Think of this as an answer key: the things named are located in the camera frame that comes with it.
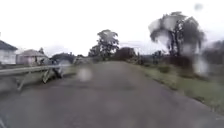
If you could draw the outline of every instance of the wet road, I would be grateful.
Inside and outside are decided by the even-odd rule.
[[[2,122],[7,128],[224,127],[224,118],[205,105],[126,63],[106,62],[85,69],[92,75],[84,72],[1,98]]]

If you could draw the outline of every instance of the grass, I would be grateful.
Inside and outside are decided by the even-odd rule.
[[[146,76],[163,83],[170,89],[181,92],[195,100],[198,100],[212,110],[224,115],[224,86],[197,78],[184,78],[176,72],[162,73],[156,68],[138,66]]]

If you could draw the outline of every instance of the metal guardrail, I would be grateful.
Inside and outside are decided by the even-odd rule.
[[[62,67],[69,67],[69,65],[48,65],[48,66],[35,66],[35,67],[24,67],[24,68],[15,68],[15,69],[3,69],[0,70],[0,76],[2,75],[16,75],[26,72],[36,72],[49,69],[59,69]]]
[[[42,81],[46,83],[50,78],[50,72],[54,72],[57,77],[63,77],[63,68],[69,67],[70,65],[47,65],[47,66],[35,66],[35,67],[24,67],[15,69],[3,69],[0,70],[0,76],[10,76],[25,74],[24,78],[17,83],[17,89],[20,91],[29,75],[33,72],[42,71]]]

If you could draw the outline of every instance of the overcast sky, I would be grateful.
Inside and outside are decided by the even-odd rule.
[[[196,3],[202,10],[194,10]],[[221,0],[0,0],[0,38],[19,48],[87,55],[96,34],[111,29],[123,45],[147,52],[158,48],[148,25],[172,11],[194,16],[209,40],[222,38],[222,6]]]

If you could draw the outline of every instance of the building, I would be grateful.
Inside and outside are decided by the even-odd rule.
[[[24,65],[37,65],[41,60],[48,60],[45,54],[42,54],[36,50],[26,50],[16,56],[16,64]]]
[[[0,63],[1,64],[15,64],[16,63],[16,47],[0,40]]]

